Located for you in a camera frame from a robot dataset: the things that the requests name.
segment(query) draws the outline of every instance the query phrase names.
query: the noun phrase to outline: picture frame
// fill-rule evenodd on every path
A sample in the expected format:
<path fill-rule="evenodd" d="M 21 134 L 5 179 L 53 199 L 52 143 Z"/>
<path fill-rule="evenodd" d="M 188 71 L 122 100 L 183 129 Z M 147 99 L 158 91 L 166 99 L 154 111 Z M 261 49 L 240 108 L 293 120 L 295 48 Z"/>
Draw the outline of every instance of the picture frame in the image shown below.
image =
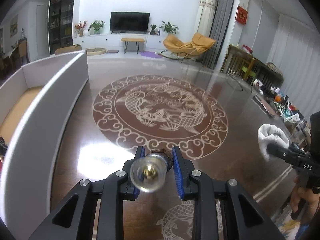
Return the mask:
<path fill-rule="evenodd" d="M 238 5 L 236 21 L 245 25 L 247 22 L 248 11 Z"/>
<path fill-rule="evenodd" d="M 18 14 L 10 21 L 10 38 L 18 33 Z"/>

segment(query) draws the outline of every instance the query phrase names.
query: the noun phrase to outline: television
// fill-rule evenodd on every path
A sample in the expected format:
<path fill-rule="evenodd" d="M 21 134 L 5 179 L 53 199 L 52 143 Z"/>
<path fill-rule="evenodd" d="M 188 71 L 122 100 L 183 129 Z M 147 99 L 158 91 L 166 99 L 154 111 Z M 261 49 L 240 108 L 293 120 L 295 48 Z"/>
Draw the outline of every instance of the television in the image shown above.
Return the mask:
<path fill-rule="evenodd" d="M 110 31 L 147 32 L 150 13 L 140 12 L 111 12 Z"/>

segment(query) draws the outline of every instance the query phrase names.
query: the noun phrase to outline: hand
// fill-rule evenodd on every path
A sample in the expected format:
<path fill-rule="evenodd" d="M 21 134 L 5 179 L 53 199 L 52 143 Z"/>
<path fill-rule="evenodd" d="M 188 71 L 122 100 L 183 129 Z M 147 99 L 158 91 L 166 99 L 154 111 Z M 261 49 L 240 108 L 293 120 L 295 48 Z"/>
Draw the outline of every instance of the hand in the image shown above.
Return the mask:
<path fill-rule="evenodd" d="M 296 185 L 291 193 L 290 206 L 292 212 L 297 212 L 300 199 L 305 199 L 309 205 L 301 218 L 301 224 L 310 223 L 317 212 L 320 194 L 313 194 L 311 188 L 299 187 L 299 177 L 296 177 L 293 182 L 295 182 Z"/>

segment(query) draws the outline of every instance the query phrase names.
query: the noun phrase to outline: purple mat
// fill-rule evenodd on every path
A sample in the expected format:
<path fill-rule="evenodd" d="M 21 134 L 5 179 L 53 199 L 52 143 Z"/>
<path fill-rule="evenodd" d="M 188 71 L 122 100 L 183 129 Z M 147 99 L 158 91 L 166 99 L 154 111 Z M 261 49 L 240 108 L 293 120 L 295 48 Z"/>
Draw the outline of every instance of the purple mat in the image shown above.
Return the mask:
<path fill-rule="evenodd" d="M 143 52 L 140 52 L 140 54 L 145 57 L 162 58 L 161 55 L 155 54 L 152 51 L 143 51 Z"/>

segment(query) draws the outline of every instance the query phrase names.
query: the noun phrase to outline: green plant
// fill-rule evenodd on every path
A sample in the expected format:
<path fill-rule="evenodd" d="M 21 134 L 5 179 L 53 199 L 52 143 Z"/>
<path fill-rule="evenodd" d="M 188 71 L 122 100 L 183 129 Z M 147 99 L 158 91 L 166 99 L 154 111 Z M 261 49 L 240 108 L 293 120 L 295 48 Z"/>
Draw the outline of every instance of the green plant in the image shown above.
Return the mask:
<path fill-rule="evenodd" d="M 150 27 L 151 27 L 151 30 L 154 31 L 157 28 L 157 25 L 151 24 Z"/>
<path fill-rule="evenodd" d="M 100 29 L 102 29 L 105 25 L 105 22 L 103 21 L 99 21 L 99 20 L 95 20 L 88 28 L 88 30 L 90 31 L 91 28 L 94 29 L 94 32 L 98 32 Z"/>
<path fill-rule="evenodd" d="M 172 33 L 172 34 L 176 34 L 177 30 L 179 29 L 176 25 L 171 25 L 170 22 L 168 22 L 168 24 L 166 24 L 164 21 L 161 21 L 162 25 L 160 28 L 163 28 L 163 30 L 167 33 Z"/>

